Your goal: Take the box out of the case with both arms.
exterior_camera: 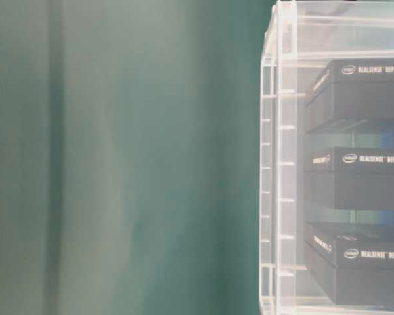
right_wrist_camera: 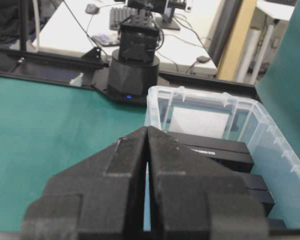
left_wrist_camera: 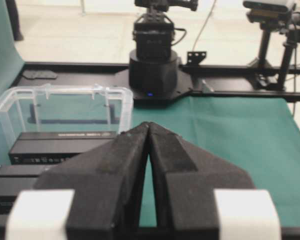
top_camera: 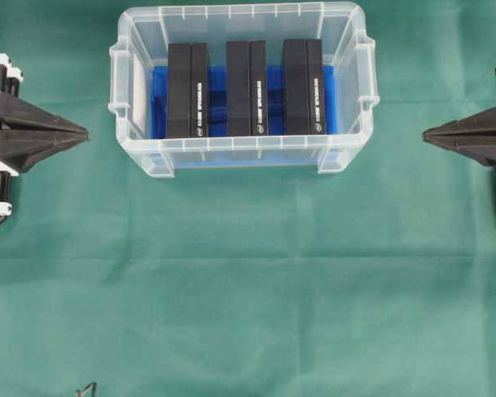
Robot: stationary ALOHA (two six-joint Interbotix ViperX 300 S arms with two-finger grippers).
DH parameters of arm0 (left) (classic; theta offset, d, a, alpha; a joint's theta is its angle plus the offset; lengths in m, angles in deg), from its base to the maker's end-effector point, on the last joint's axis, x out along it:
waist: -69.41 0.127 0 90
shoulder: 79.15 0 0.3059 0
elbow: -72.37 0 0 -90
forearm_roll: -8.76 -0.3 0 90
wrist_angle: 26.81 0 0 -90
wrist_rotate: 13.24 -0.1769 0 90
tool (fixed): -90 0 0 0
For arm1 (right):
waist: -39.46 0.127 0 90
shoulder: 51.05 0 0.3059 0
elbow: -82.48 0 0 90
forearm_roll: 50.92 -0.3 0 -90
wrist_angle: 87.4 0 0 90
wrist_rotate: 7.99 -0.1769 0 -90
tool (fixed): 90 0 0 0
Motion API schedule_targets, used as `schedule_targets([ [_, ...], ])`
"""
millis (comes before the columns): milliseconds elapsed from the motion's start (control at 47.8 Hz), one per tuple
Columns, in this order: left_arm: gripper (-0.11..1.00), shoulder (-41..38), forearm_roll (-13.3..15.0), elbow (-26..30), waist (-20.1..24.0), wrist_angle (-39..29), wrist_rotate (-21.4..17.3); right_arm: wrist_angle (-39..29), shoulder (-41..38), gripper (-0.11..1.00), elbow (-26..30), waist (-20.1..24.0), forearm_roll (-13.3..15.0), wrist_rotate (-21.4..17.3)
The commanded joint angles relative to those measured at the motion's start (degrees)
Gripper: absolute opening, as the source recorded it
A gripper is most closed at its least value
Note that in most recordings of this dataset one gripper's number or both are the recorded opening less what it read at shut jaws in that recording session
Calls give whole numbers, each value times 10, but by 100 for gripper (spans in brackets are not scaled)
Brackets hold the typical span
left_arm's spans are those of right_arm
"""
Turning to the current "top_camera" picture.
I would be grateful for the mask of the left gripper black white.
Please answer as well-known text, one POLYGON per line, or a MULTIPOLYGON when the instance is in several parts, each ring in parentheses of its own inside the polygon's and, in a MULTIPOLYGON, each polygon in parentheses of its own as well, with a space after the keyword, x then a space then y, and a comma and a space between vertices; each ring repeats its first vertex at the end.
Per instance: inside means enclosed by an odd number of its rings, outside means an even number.
POLYGON ((17 98, 22 81, 22 71, 1 53, 0 93, 8 94, 0 94, 0 226, 12 215, 11 178, 89 139, 84 127, 17 98), (12 128, 63 132, 2 132, 2 122, 12 128))

